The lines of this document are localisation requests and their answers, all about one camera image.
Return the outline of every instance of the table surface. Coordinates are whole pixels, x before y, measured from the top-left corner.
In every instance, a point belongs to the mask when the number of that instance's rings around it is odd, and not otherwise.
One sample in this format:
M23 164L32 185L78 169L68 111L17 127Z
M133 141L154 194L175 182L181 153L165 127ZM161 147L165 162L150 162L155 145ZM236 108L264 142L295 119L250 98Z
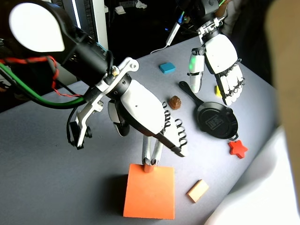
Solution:
M241 66L246 79L241 97L233 103L239 122L239 136L248 147L246 157L229 154L228 140L203 133L197 127L193 100L179 87L188 82L193 38L138 59L140 69L130 75L166 101L177 95L182 105L172 111L183 120L189 156L181 158L166 147L159 165L175 168L175 220L124 218L127 173L130 163L141 163L143 135L131 129L117 135L107 107L92 115L88 124L93 138L85 148L68 144L66 122L70 110L54 110L27 102L0 115L0 224L6 225L103 225L103 224L203 224L266 143L278 121L276 92L252 71ZM158 66L171 62L176 71L162 74ZM222 103L214 95L215 78L208 70L197 94L203 101ZM82 82L71 85L84 93ZM66 101L50 93L45 98ZM186 192L204 179L209 190L193 204Z

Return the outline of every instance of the red star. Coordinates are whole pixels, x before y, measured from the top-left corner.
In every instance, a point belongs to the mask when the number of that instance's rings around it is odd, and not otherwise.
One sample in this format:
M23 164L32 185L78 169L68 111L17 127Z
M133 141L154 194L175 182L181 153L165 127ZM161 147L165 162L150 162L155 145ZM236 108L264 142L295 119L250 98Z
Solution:
M237 157L239 158L244 158L245 152L248 151L248 149L240 140L238 140L237 142L229 142L228 145L230 146L230 154L237 155Z

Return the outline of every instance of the blue sponge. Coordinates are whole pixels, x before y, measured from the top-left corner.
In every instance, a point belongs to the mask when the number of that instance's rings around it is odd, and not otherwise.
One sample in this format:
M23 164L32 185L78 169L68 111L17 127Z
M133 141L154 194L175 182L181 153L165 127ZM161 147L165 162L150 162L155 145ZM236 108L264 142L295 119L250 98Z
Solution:
M161 72L163 72L164 74L168 74L170 72L175 71L176 67L172 63L168 62L168 63L161 64L159 68Z

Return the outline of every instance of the tan blurred surface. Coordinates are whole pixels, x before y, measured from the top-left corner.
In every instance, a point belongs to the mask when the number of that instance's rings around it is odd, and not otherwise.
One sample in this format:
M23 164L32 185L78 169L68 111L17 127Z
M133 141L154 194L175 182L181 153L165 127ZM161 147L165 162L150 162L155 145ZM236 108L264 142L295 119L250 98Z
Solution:
M277 0L266 18L274 84L300 202L300 1Z

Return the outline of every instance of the red wire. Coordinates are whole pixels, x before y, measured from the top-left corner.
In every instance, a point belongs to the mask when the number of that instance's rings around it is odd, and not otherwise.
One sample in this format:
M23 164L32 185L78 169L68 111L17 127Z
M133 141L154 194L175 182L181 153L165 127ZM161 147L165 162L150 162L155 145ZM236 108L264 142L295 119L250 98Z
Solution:
M46 62L48 61L48 58L51 59L53 61L54 67L55 67L55 72L53 74L52 77L52 89L60 96L66 96L66 97L81 97L82 95L68 95L68 94L61 94L55 87L56 87L56 79L58 78L60 71L57 68L57 62L56 60L48 55L46 56L41 56L41 57L31 57L31 58L27 58L27 59L17 59L17 58L12 58L12 57L8 57L5 59L0 59L0 63L2 64L6 64L6 63L19 63L19 64L28 64L28 63L35 63L35 62Z

